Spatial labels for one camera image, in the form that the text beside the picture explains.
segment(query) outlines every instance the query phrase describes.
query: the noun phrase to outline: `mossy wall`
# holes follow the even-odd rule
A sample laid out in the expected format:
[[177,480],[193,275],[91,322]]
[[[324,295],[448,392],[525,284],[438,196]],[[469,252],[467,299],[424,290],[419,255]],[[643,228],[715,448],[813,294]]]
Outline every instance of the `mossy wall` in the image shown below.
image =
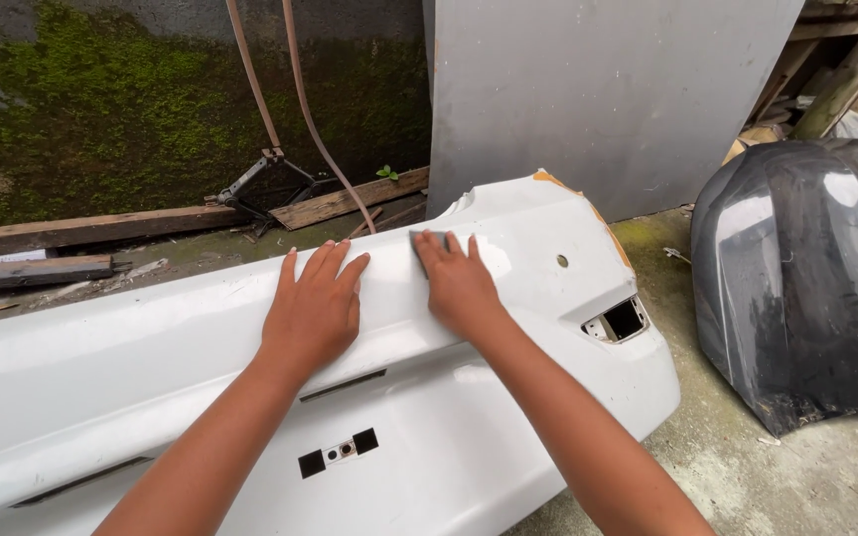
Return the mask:
[[[119,9],[32,6],[35,39],[0,39],[0,225],[200,204],[269,147],[232,42],[152,35]],[[286,49],[251,53],[288,159],[328,171]],[[300,54],[316,126],[348,177],[428,163],[421,36],[314,39]]]

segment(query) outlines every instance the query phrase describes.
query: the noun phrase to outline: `moss on floor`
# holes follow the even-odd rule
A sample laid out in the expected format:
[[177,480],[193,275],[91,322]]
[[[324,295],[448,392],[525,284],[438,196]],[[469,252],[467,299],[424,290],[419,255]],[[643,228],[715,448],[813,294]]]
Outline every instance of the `moss on floor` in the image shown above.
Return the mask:
[[[269,145],[233,44],[153,36],[120,10],[36,11],[36,42],[0,40],[0,225],[199,204]],[[252,55],[288,159],[326,170],[286,51]],[[301,57],[317,128],[348,176],[428,162],[421,42],[313,41]],[[297,183],[276,174],[267,187]]]

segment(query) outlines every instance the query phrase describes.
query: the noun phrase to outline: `hole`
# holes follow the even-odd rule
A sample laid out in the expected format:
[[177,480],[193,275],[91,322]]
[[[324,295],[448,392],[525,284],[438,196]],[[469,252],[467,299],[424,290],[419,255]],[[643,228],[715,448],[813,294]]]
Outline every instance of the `hole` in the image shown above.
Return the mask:
[[379,446],[379,442],[375,439],[375,430],[373,428],[354,434],[353,443],[357,446],[357,454],[369,452]]
[[300,475],[303,478],[310,478],[316,473],[321,473],[326,470],[326,462],[323,460],[323,451],[317,450],[305,456],[300,456],[296,459],[300,464]]
[[637,298],[612,307],[602,316],[581,324],[581,331],[605,342],[619,342],[644,330],[644,313]]
[[122,462],[116,466],[111,466],[110,468],[102,469],[96,473],[91,473],[90,475],[88,475],[86,477],[82,477],[78,480],[70,481],[68,483],[59,485],[58,487],[50,489],[50,490],[46,491],[45,493],[40,493],[38,495],[35,495],[34,497],[30,497],[29,499],[26,499],[25,501],[22,501],[21,503],[15,503],[11,507],[12,508],[21,508],[22,506],[35,506],[35,505],[37,505],[43,501],[48,501],[52,497],[59,495],[62,492],[68,491],[68,490],[73,489],[75,487],[80,487],[82,485],[92,483],[93,481],[96,481],[96,480],[100,479],[101,477],[107,477],[108,475],[111,475],[112,473],[116,473],[118,471],[123,471],[125,469],[132,468],[134,466],[138,466],[140,464],[144,464],[145,462],[149,462],[149,461],[150,461],[150,458],[147,458],[145,456],[138,456],[137,458],[131,458],[130,460]]
[[326,396],[326,395],[329,395],[332,393],[336,393],[337,391],[340,391],[342,389],[346,389],[348,387],[352,387],[352,386],[357,385],[357,384],[362,384],[363,382],[375,380],[376,378],[382,378],[383,376],[386,376],[386,369],[385,368],[382,370],[371,372],[371,373],[366,374],[364,376],[360,376],[359,378],[354,378],[354,379],[350,380],[349,382],[343,382],[342,384],[336,384],[336,385],[333,385],[332,387],[327,387],[326,389],[320,389],[319,391],[316,391],[316,393],[310,393],[309,395],[300,397],[300,402],[309,402],[311,400],[315,400],[315,399],[318,399],[320,397],[323,397],[323,396]]

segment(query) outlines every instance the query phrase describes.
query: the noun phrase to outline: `concrete floor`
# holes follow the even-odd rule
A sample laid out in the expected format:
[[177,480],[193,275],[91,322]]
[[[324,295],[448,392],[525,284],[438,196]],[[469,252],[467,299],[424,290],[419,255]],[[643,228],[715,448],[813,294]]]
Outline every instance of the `concrete floor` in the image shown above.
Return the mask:
[[[416,195],[389,203],[384,217],[421,200]],[[160,259],[168,259],[167,265],[60,297],[54,290],[12,297],[22,305],[0,311],[0,318],[266,259],[291,246],[313,247],[327,238],[344,238],[360,221],[351,214],[292,233],[270,231],[256,245],[222,231],[132,246],[116,258],[136,267]],[[661,250],[667,246],[686,254],[689,226],[681,210],[612,226],[637,271],[644,305],[670,344],[681,381],[681,406],[644,445],[720,534],[858,535],[858,416],[805,426],[783,437],[780,446],[758,441],[773,438],[698,347],[690,267]],[[505,534],[600,532],[563,492]]]

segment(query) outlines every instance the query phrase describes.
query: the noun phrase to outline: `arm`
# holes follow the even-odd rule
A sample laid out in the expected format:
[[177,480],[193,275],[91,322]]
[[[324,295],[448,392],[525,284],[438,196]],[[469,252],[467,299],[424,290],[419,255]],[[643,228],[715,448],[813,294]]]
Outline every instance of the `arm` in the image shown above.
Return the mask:
[[469,238],[468,257],[451,233],[416,237],[429,275],[429,309],[467,339],[518,402],[575,499],[605,534],[712,535],[670,476],[499,302]]
[[328,240],[293,280],[296,252],[263,325],[260,349],[217,400],[154,462],[94,534],[191,536],[217,532],[299,388],[359,332],[363,254],[340,264],[349,240]]

